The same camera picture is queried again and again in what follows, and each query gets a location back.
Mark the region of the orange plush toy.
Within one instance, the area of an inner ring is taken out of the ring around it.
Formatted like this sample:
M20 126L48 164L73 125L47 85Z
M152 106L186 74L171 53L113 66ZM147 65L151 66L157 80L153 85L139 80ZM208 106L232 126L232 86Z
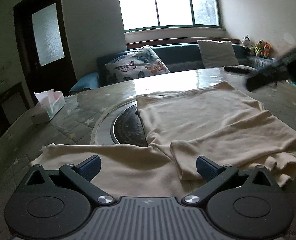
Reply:
M266 42L262 51L262 57L265 59L269 59L271 57L271 52L272 52L272 46L271 44Z

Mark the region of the plain grey cushion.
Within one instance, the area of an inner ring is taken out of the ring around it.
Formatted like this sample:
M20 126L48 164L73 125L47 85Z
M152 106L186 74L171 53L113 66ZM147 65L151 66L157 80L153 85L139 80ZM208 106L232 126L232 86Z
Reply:
M198 40L197 42L205 68L239 65L230 41Z

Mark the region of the blue sofa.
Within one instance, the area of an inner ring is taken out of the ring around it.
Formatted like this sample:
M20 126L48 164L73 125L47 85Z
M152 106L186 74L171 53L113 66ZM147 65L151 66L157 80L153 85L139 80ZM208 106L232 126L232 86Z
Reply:
M271 59L247 55L240 44L233 44L232 47L240 65L260 69L272 63ZM153 46L152 49L172 73L205 68L197 43L167 44L163 46ZM105 64L120 56L123 57L132 51L133 50L131 49L97 58L96 63L98 70L82 76L70 89L70 92L77 93L84 90L111 85L112 82L109 81L109 78L107 77Z

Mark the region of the black remote control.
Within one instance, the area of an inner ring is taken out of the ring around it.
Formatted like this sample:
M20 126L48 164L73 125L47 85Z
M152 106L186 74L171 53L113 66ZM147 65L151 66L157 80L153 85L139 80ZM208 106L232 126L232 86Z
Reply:
M229 73L237 73L237 74L244 74L244 75L248 75L252 72L257 71L255 68L244 66L244 65L224 66L224 70Z

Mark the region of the tissue box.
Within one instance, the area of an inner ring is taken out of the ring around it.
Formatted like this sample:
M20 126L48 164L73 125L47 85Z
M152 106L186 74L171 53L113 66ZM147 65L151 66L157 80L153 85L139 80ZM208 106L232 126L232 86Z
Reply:
M66 103L63 93L53 89L41 93L34 92L34 95L38 103L29 110L29 115L35 125L50 122Z

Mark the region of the round black stove inset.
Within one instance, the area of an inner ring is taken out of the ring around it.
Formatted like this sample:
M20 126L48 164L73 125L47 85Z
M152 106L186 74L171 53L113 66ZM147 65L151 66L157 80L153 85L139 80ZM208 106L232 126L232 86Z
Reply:
M127 106L117 115L111 125L110 134L115 144L148 146L136 103Z

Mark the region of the green framed window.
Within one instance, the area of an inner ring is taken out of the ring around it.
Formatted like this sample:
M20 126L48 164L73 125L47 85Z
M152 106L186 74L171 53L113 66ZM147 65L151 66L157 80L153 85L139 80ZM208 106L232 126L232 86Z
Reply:
M156 28L219 28L217 0L119 0L126 32Z

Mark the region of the dark wooden door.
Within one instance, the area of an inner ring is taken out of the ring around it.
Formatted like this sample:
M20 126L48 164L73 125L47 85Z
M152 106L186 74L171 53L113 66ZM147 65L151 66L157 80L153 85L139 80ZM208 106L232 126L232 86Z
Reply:
M68 95L77 79L61 0L21 1L14 6L14 28L30 95L50 89Z

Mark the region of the cream knit sweater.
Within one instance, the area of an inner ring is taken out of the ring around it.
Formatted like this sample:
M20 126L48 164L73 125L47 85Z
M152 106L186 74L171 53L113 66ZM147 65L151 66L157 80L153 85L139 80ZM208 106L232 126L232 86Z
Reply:
M93 184L112 196L183 197L203 184L196 160L242 170L264 165L279 186L296 176L296 131L227 82L164 96L137 96L147 146L50 144L35 160L46 170L97 154Z

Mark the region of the dark wooden cabinet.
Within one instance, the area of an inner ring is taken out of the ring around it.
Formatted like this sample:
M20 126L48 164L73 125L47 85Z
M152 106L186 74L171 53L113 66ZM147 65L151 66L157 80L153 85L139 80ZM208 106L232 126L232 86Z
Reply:
M0 137L29 109L21 81L0 92Z

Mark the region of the black white plush toy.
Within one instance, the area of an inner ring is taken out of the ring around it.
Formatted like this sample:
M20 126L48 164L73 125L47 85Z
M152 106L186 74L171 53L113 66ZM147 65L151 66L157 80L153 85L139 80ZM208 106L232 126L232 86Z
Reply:
M251 55L251 56L254 56L255 55L254 46L250 42L249 35L246 35L246 36L243 37L243 39L242 39L242 46L243 46L244 51L245 51L245 53L247 55Z

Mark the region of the butterfly print pillow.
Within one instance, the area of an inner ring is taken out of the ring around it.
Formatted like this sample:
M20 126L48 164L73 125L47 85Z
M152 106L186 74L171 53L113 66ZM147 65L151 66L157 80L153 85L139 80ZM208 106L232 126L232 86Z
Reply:
M170 73L150 46L143 46L105 64L112 82L124 82Z

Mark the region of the yellow green plush toy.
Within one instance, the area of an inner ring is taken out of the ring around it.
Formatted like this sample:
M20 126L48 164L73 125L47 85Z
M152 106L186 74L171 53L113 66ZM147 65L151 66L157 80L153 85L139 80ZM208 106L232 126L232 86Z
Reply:
M256 57L262 57L263 56L263 51L265 47L266 42L264 40L259 40L256 45L254 46L254 54Z

